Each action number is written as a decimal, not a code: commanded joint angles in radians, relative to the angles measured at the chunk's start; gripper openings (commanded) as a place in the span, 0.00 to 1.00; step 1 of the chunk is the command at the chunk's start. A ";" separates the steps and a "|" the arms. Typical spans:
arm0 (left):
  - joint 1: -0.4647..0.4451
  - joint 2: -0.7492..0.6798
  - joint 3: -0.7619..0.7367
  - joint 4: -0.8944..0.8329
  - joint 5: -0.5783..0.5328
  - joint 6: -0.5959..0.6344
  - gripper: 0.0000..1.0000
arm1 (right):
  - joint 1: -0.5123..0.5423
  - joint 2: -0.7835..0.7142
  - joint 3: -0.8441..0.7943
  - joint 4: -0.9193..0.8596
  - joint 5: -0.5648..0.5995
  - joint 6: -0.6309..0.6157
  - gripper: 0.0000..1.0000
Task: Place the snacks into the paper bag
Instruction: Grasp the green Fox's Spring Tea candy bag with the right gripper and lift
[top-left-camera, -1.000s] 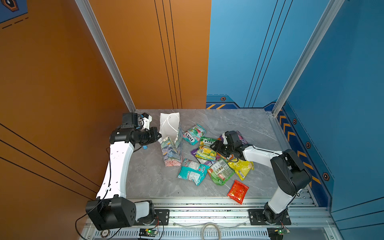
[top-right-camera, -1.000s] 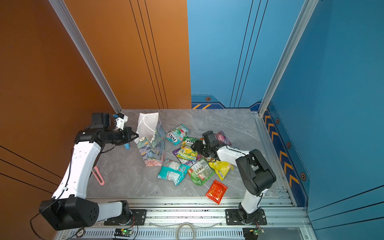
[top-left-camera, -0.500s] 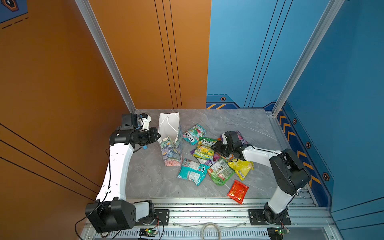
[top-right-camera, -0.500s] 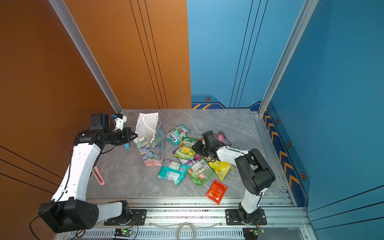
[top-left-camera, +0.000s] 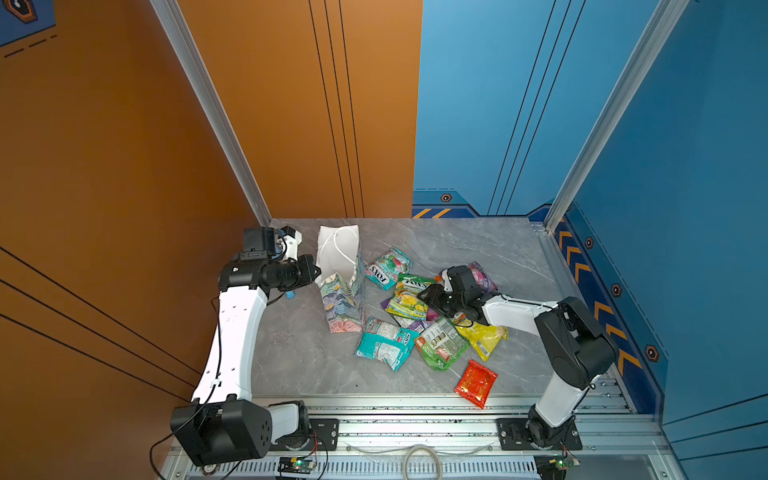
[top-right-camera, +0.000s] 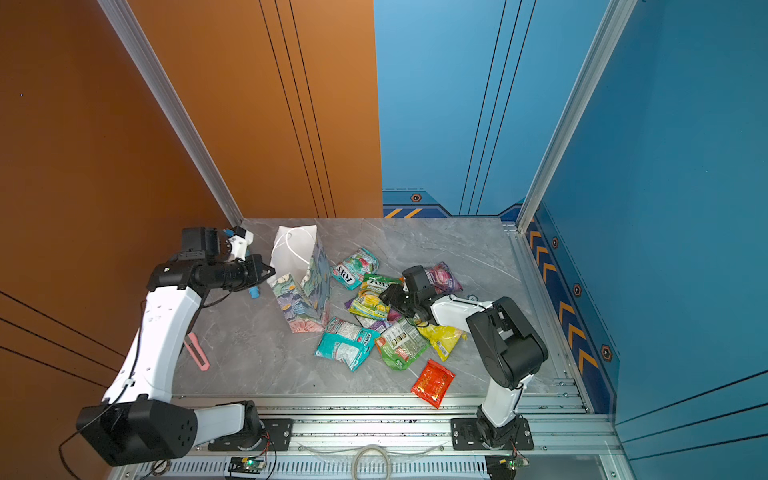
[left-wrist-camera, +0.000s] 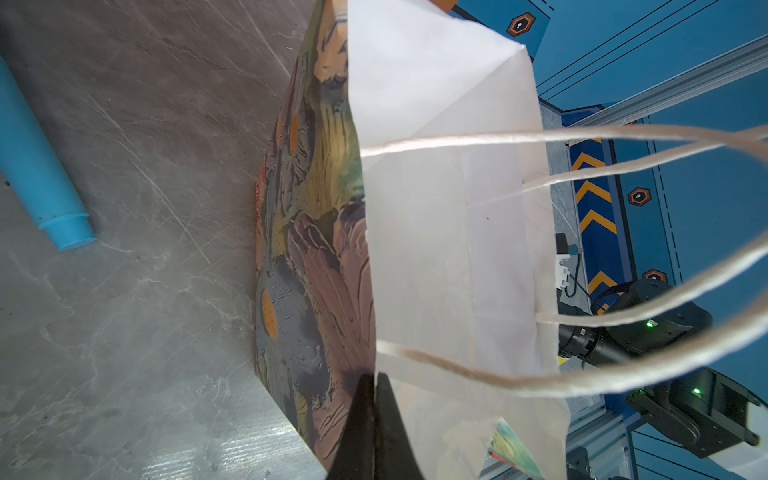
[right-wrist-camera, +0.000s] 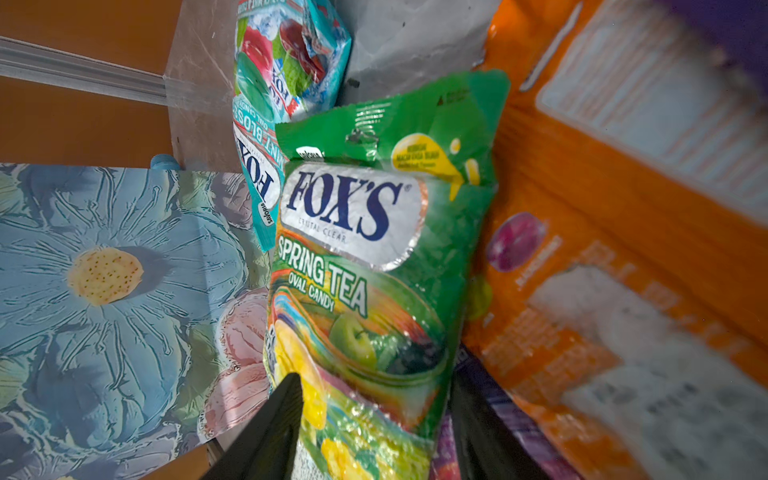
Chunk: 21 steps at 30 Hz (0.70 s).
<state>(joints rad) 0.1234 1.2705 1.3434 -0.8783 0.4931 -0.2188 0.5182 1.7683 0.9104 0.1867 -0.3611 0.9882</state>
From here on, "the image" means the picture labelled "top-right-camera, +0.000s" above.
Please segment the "purple Fox's berries bag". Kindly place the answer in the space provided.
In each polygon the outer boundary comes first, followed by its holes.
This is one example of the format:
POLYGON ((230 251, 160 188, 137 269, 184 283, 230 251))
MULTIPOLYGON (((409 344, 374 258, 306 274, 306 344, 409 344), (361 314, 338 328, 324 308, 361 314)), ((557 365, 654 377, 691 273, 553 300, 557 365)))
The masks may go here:
POLYGON ((425 269, 429 283, 438 294, 453 294, 463 290, 463 286, 445 262, 440 262, 425 269))

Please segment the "green Fox's candy bag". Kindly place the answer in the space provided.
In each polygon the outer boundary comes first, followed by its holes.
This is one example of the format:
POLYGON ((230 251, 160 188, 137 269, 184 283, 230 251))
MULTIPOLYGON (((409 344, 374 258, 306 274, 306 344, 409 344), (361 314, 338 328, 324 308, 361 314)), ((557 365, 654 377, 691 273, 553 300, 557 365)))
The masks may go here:
POLYGON ((375 321, 388 320, 390 307, 383 302, 380 295, 390 286, 401 284, 400 278, 373 273, 365 274, 359 292, 349 302, 347 311, 375 321))

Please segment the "floral paper gift bag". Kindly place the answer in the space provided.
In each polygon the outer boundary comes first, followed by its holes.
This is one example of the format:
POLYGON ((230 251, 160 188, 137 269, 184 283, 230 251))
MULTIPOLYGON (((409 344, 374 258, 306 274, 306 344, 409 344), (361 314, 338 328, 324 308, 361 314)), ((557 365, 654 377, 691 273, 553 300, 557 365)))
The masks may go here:
POLYGON ((292 333, 322 332, 329 322, 331 267, 316 225, 280 226, 267 280, 292 333))

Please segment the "teal Fox's candy bag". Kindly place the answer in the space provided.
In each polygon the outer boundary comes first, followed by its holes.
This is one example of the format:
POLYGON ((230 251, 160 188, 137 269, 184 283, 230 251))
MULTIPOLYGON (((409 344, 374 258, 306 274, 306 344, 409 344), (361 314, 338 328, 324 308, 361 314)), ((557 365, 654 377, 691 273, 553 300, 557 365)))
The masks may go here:
POLYGON ((375 273, 379 266, 379 259, 366 248, 360 247, 336 264, 331 274, 347 290, 353 291, 362 285, 366 274, 375 273))

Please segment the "teal white snack bag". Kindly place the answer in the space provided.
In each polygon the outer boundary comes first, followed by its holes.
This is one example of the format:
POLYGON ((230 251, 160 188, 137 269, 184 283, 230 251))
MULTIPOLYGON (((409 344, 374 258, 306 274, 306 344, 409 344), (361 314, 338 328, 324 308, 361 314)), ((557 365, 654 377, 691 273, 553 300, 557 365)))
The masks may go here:
POLYGON ((316 347, 315 355, 345 364, 355 372, 369 357, 380 333, 339 318, 332 318, 316 347))

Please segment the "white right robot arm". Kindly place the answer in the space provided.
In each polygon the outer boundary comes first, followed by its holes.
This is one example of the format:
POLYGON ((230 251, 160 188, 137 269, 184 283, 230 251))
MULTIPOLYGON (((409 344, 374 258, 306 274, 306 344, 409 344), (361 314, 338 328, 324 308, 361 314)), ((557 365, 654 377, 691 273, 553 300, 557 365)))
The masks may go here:
POLYGON ((402 285, 384 290, 383 303, 408 319, 468 333, 490 376, 475 424, 466 419, 452 423, 454 448, 533 450, 532 432, 519 403, 549 352, 518 304, 506 296, 481 302, 439 294, 421 265, 405 270, 403 278, 402 285))

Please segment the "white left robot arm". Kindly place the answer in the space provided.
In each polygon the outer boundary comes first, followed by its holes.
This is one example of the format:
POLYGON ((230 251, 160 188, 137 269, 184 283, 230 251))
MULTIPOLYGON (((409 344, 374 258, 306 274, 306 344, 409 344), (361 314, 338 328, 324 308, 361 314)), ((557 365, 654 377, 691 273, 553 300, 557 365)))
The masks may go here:
POLYGON ((172 403, 173 375, 190 326, 216 289, 245 291, 274 276, 237 227, 228 253, 215 228, 182 232, 182 248, 152 271, 136 336, 101 403, 83 408, 76 431, 110 466, 178 459, 212 441, 257 445, 264 428, 254 404, 189 409, 172 403))

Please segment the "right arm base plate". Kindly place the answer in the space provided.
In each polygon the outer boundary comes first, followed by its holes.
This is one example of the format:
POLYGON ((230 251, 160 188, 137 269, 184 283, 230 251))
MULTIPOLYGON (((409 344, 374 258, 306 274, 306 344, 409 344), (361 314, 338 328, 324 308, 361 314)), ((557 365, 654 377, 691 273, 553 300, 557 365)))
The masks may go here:
POLYGON ((532 451, 535 448, 529 422, 521 415, 503 427, 481 418, 453 418, 450 427, 452 446, 457 451, 532 451))

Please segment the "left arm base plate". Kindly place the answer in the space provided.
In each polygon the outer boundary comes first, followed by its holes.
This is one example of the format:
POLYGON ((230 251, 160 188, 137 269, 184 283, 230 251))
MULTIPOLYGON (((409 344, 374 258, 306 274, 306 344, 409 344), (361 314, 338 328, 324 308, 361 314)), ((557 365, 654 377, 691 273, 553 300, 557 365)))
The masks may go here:
POLYGON ((235 434, 211 440, 207 448, 215 452, 284 452, 289 450, 293 427, 294 421, 290 418, 261 419, 257 427, 245 427, 235 434))

